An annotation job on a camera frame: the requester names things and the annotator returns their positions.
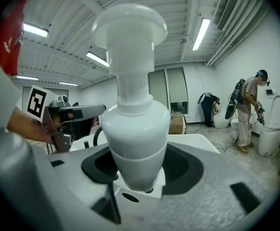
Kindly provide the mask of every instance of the man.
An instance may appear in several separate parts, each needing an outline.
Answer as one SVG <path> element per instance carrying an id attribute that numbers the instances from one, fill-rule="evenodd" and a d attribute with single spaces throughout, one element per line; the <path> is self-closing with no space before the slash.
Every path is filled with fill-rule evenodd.
<path id="1" fill-rule="evenodd" d="M 14 0 L 11 2 L 3 11 L 0 21 L 0 67 L 8 76 L 17 75 L 18 56 L 24 38 L 23 11 L 26 1 Z M 53 123 L 57 129 L 61 126 L 58 115 L 53 117 Z M 51 137 L 46 134 L 40 123 L 17 107 L 12 112 L 7 129 L 18 133 L 26 139 L 53 143 Z"/>
<path id="2" fill-rule="evenodd" d="M 243 103 L 237 103 L 238 111 L 238 126 L 239 126 L 239 150 L 243 153 L 248 153 L 248 148 L 253 148 L 254 144 L 251 142 L 251 105 L 257 112 L 259 107 L 257 105 L 257 85 L 265 85 L 267 83 L 267 72 L 260 70 L 255 77 L 250 77 L 243 84 L 240 95 L 243 98 Z"/>
<path id="3" fill-rule="evenodd" d="M 220 104 L 219 98 L 209 93 L 202 101 L 201 106 L 204 114 L 204 123 L 207 127 L 211 128 L 212 125 L 212 112 L 216 114 L 216 104 Z"/>

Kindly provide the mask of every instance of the ceiling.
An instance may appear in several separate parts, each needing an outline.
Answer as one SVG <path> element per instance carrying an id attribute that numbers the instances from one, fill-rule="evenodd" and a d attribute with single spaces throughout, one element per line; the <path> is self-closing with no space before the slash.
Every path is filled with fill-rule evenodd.
<path id="1" fill-rule="evenodd" d="M 216 51 L 221 32 L 216 28 L 228 0 L 28 0 L 25 22 L 49 30 L 43 38 L 25 32 L 18 74 L 40 82 L 69 82 L 85 88 L 113 77 L 109 68 L 91 60 L 91 51 L 106 59 L 106 50 L 94 45 L 91 26 L 103 10 L 121 3 L 153 8 L 164 18 L 168 36 L 155 47 L 155 65 L 208 61 Z M 192 46 L 202 19 L 212 23 L 197 51 Z"/>

